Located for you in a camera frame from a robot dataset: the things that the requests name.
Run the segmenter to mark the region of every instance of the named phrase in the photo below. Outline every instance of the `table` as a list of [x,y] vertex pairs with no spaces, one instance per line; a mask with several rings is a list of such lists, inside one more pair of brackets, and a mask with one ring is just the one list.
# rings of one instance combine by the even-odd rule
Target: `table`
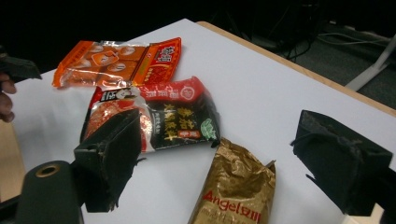
[[[395,111],[205,22],[177,21],[131,42],[176,36],[183,49],[174,80],[200,78],[220,112],[222,135],[264,164],[276,160],[271,223],[341,223],[345,216],[305,177],[309,171],[292,153],[300,113],[326,114],[394,153]],[[12,96],[26,171],[46,161],[74,160],[92,97],[91,88],[53,89],[53,72],[18,83]],[[120,207],[96,214],[82,206],[85,223],[187,223],[214,154],[209,144],[200,144],[144,155]]]

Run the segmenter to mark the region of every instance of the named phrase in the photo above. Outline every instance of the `finger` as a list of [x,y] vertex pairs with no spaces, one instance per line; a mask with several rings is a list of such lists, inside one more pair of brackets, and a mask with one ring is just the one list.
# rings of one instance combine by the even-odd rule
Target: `finger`
[[6,93],[13,94],[17,92],[17,88],[15,87],[14,81],[12,80],[3,81],[0,83],[0,85],[1,85],[1,90]]
[[4,72],[0,72],[0,81],[8,81],[9,80],[9,75],[7,75]]
[[0,115],[8,115],[11,113],[12,101],[4,93],[0,93]]
[[14,120],[14,118],[15,118],[15,114],[13,112],[7,115],[0,114],[0,119],[2,119],[5,123],[10,123],[12,120]]

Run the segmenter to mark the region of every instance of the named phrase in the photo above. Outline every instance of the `plastic wrapper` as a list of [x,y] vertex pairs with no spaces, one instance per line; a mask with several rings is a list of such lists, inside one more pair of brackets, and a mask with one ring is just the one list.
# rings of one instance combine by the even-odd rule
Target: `plastic wrapper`
[[199,142],[219,144],[219,113],[197,78],[103,91],[96,88],[81,132],[81,141],[112,116],[138,108],[142,152]]
[[275,188],[275,161],[264,166],[223,137],[189,224],[268,223]]
[[181,54],[181,38],[160,43],[79,41],[59,63],[52,86],[125,88],[171,80]]

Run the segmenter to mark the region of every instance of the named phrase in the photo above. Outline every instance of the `gold snack bag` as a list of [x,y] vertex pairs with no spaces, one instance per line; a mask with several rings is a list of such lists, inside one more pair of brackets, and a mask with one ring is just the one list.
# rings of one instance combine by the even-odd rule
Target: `gold snack bag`
[[268,223],[276,186],[267,166],[247,149],[221,138],[189,223]]

